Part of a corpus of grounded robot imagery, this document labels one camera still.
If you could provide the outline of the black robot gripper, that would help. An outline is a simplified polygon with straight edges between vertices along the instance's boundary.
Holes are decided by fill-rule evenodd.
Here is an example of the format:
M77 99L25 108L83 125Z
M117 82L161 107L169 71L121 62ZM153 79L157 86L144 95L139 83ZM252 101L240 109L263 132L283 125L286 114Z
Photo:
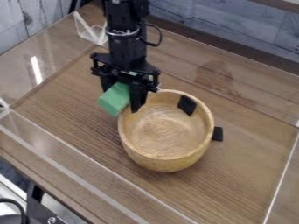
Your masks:
M91 73L100 78L103 91L120 82L129 85L131 111L135 113L145 104L148 91L156 92L160 70L147 62L147 47L157 47L147 41L145 31L105 31L108 53L93 52Z

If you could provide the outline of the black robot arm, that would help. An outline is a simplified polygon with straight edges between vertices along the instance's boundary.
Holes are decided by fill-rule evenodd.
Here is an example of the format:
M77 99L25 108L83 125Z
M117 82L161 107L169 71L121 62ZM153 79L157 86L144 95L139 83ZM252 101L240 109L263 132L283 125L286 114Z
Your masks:
M148 0L101 0L108 53L93 52L91 73L100 78L99 106L117 116L129 106L135 113L149 92L157 92L160 70L147 62L147 47L163 42L160 28L145 22Z

